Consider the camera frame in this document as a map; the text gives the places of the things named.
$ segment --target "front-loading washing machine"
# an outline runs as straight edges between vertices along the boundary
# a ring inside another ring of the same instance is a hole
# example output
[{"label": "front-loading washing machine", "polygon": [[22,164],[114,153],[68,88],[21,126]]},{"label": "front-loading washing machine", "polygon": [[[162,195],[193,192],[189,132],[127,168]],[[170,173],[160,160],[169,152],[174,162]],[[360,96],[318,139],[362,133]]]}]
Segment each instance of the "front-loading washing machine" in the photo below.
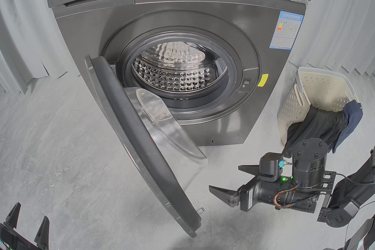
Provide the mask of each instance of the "front-loading washing machine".
[{"label": "front-loading washing machine", "polygon": [[196,146],[243,143],[310,0],[48,0],[96,102],[160,202],[192,237]]}]

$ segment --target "stainless steel drum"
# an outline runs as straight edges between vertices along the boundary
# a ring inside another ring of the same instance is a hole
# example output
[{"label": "stainless steel drum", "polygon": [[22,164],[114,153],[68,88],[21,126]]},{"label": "stainless steel drum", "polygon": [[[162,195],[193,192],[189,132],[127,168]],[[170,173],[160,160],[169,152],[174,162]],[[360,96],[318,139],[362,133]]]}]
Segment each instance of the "stainless steel drum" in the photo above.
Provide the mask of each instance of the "stainless steel drum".
[{"label": "stainless steel drum", "polygon": [[206,88],[228,69],[209,48],[184,41],[148,48],[134,60],[132,68],[140,85],[179,94]]}]

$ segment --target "laundry basket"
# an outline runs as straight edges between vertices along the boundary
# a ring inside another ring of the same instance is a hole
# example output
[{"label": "laundry basket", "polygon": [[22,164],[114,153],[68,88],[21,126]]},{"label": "laundry basket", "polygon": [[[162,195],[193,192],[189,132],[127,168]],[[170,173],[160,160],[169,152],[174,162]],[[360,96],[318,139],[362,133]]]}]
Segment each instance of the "laundry basket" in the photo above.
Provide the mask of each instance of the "laundry basket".
[{"label": "laundry basket", "polygon": [[328,70],[298,68],[296,80],[278,113],[281,140],[287,142],[289,126],[305,119],[310,104],[338,112],[352,100],[359,102],[346,76]]}]

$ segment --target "energy label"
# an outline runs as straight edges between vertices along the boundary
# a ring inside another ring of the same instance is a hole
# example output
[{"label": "energy label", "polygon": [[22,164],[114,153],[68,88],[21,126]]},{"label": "energy label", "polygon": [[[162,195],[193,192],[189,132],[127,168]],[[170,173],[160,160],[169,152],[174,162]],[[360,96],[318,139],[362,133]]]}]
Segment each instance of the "energy label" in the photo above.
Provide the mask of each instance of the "energy label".
[{"label": "energy label", "polygon": [[291,50],[298,30],[302,23],[303,15],[296,13],[280,12],[270,48]]}]

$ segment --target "open door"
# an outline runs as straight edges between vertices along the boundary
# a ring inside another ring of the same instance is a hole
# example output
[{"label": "open door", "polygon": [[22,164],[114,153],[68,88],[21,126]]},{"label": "open door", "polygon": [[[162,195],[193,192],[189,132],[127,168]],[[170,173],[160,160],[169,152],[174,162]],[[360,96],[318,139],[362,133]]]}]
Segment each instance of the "open door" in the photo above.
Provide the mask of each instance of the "open door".
[{"label": "open door", "polygon": [[157,95],[137,87],[123,88],[106,59],[85,58],[97,104],[155,196],[191,237],[201,217],[184,190],[207,165]]}]

